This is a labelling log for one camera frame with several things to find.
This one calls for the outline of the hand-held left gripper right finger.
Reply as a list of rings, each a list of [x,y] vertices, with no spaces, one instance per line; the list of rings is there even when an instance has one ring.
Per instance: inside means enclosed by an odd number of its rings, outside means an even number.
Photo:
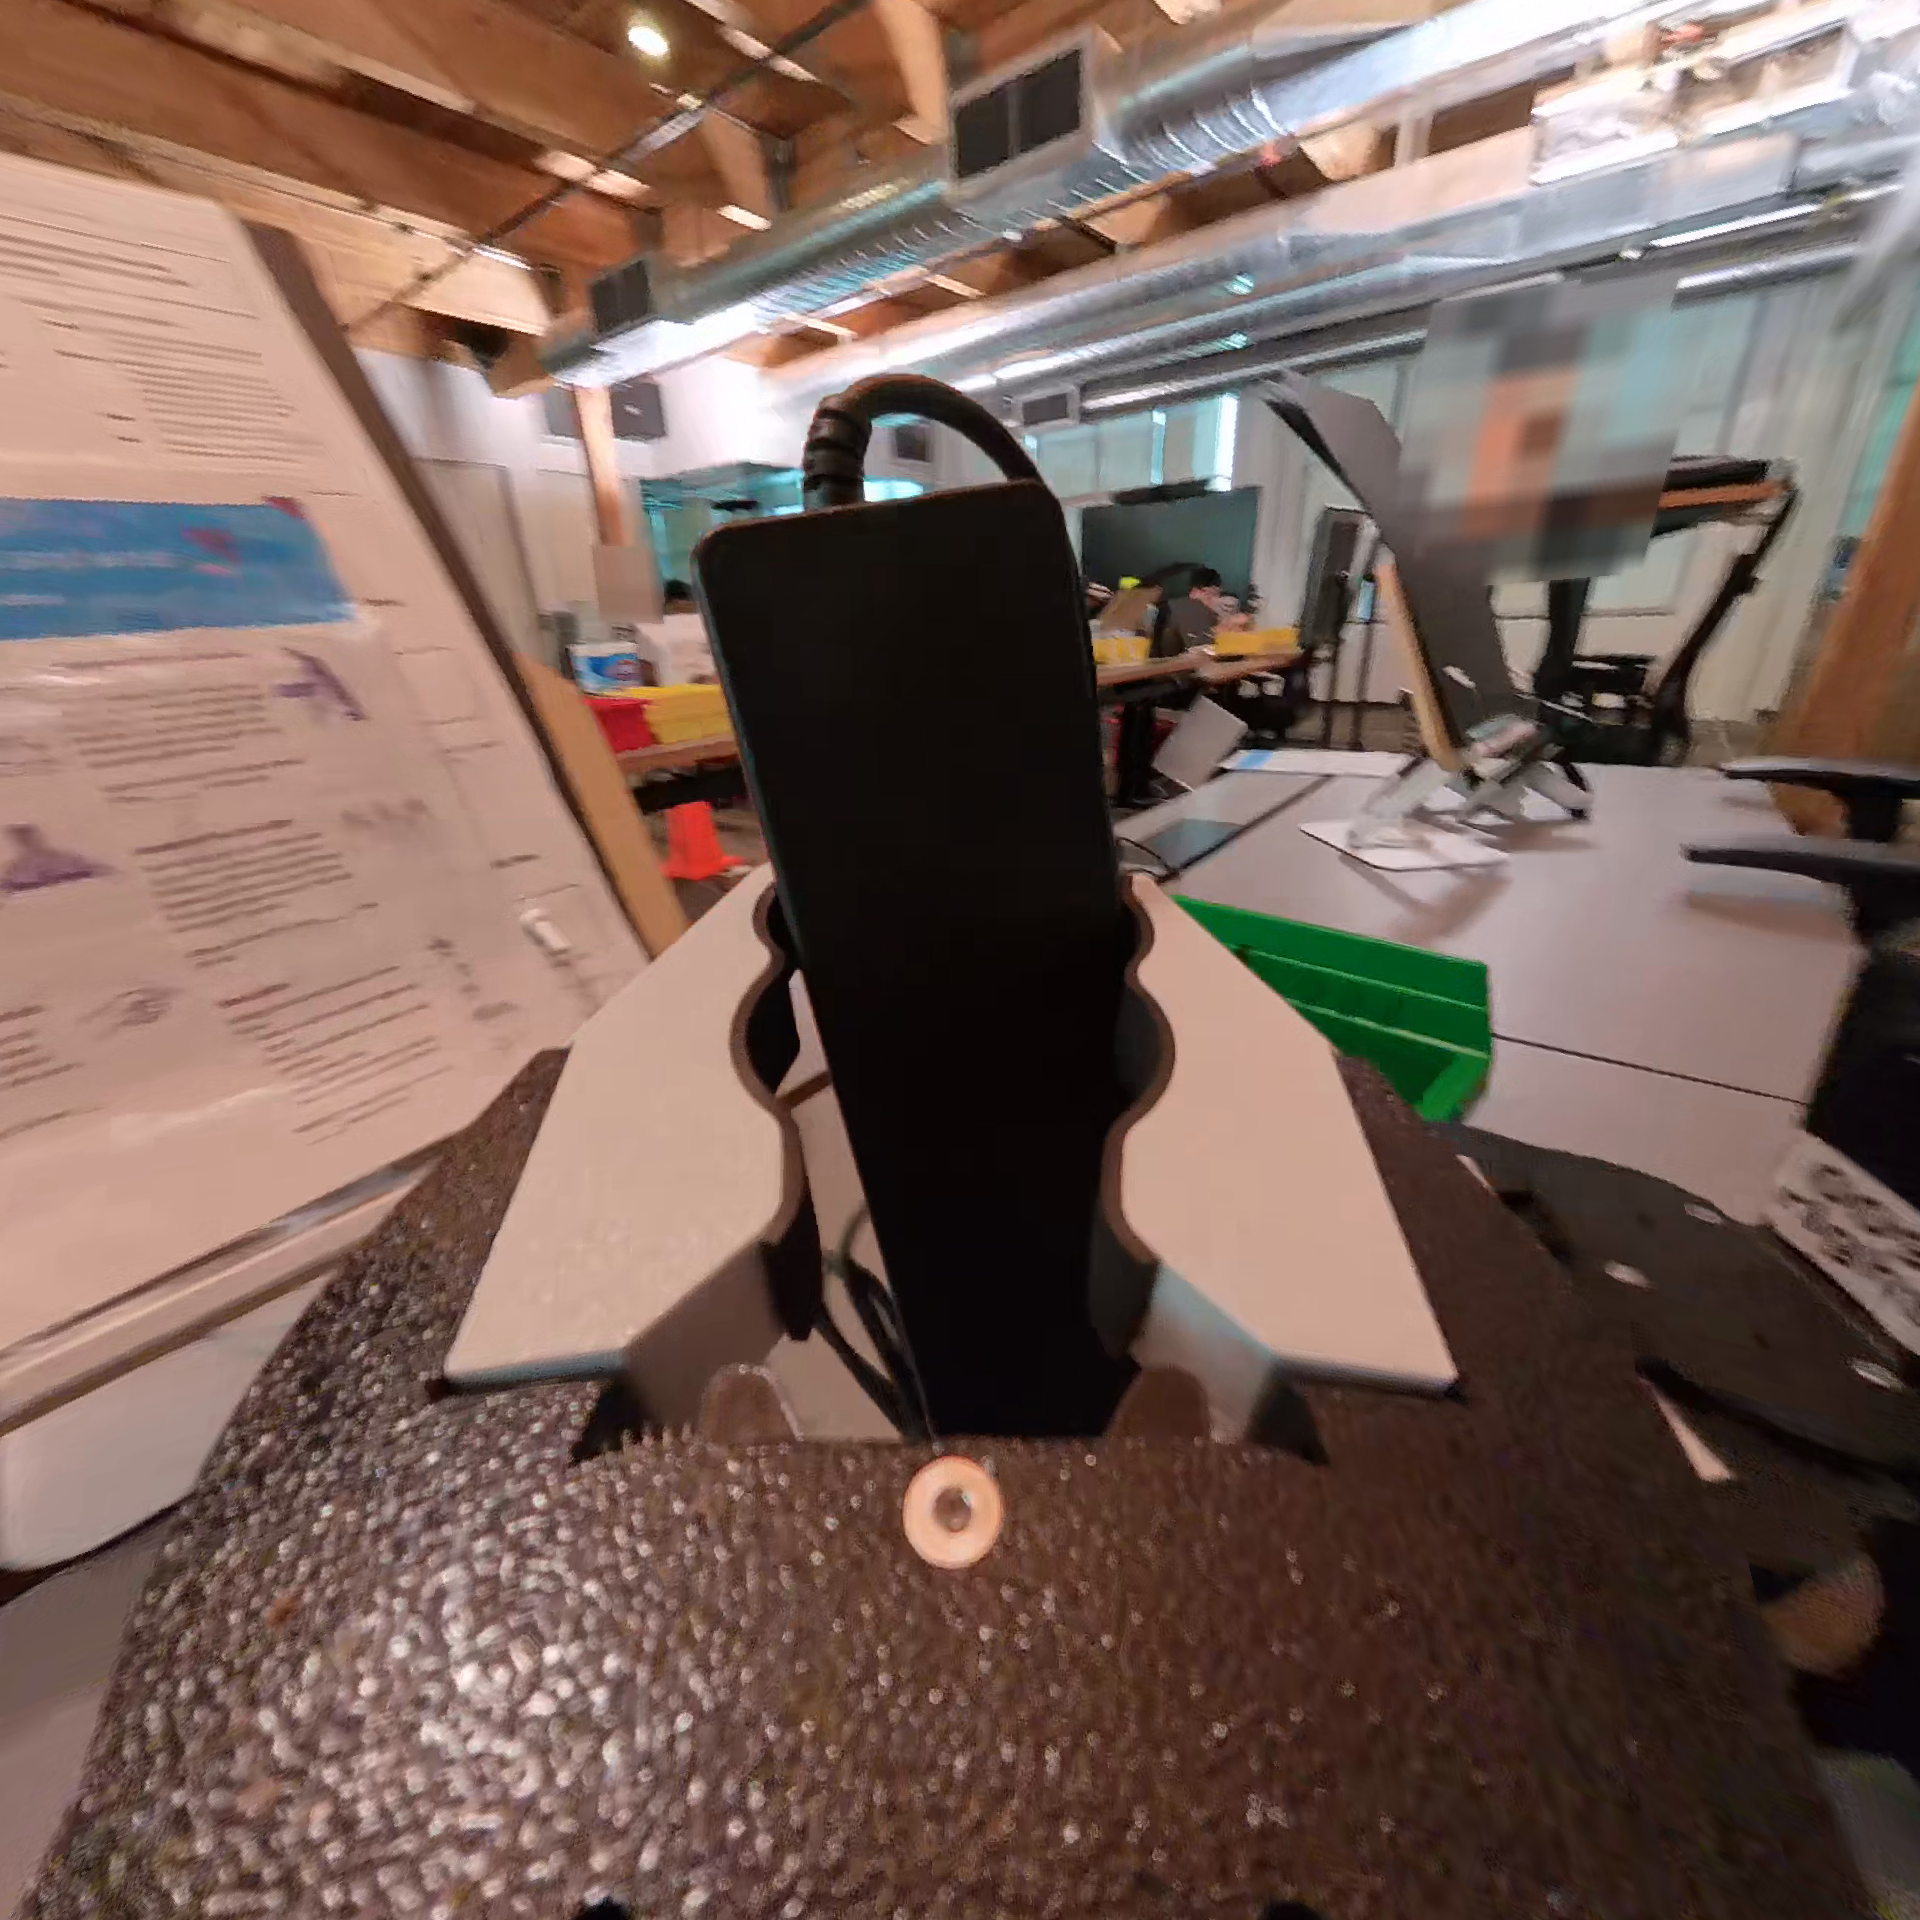
[[[1311,1386],[1445,1400],[1459,1366],[1334,1046],[1150,877],[1098,1175],[1098,1335],[1222,1443],[1316,1444]]]

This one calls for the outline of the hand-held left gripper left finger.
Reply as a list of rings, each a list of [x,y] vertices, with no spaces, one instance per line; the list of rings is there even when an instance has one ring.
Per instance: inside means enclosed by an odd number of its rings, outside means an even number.
[[[445,1352],[462,1395],[621,1386],[650,1427],[802,1338],[823,1245],[772,868],[755,868],[572,1045]]]

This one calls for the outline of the green plastic bin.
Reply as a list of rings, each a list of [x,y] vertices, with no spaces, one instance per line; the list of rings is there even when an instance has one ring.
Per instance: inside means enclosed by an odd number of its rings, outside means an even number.
[[[1478,1103],[1497,1045],[1484,963],[1194,896],[1175,902],[1425,1119],[1466,1119]]]

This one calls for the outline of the black multi-port usb hub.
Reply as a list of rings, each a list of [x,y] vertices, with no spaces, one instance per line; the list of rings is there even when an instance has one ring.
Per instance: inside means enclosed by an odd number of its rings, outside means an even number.
[[[693,560],[879,1261],[937,1432],[1078,1438],[1134,923],[1042,482],[753,518]]]

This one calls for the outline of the black office chair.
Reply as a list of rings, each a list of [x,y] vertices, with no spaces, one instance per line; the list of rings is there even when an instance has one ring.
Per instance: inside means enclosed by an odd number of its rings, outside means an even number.
[[[1841,837],[1770,832],[1687,847],[1702,866],[1814,879],[1844,899],[1857,983],[1807,1103],[1807,1139],[1909,1208],[1918,1205],[1918,851],[1905,837],[1918,772],[1887,760],[1756,757],[1730,781],[1841,805]]]

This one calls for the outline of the black tablet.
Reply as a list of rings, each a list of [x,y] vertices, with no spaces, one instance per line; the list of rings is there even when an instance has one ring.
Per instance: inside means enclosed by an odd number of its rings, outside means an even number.
[[[1116,835],[1119,862],[1130,872],[1182,876],[1260,828],[1261,819],[1254,815],[1251,823],[1179,819],[1150,829],[1127,823],[1125,832]]]

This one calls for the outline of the blue banner printed sheet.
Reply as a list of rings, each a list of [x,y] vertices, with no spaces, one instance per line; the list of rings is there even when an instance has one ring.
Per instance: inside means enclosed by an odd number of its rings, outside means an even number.
[[[541,755],[455,746],[291,499],[6,499],[4,1148],[455,1125],[642,966]]]

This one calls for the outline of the white stand base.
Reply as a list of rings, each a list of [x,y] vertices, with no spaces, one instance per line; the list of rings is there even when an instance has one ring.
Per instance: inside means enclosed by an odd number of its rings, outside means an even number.
[[[228,1413],[198,1392],[124,1378],[3,1440],[3,1565],[58,1567],[148,1525],[195,1483]]]

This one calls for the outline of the large black wall screen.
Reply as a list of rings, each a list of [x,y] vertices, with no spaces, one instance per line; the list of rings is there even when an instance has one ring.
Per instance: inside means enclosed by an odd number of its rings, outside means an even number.
[[[1175,487],[1082,510],[1078,564],[1093,584],[1185,580],[1212,568],[1234,595],[1257,587],[1260,487]]]

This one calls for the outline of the silver ventilation duct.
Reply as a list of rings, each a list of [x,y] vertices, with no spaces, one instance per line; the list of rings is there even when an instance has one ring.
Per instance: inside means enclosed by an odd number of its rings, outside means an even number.
[[[1915,154],[1915,5],[1291,10],[1119,53],[1076,31],[965,86],[946,151],[693,270],[637,255],[541,346],[573,388],[826,325],[934,271],[1306,159],[1306,192],[1116,243],[1010,294],[811,351],[785,403],[876,373],[990,392],[1389,312],[1643,250],[1658,266],[1844,220]]]

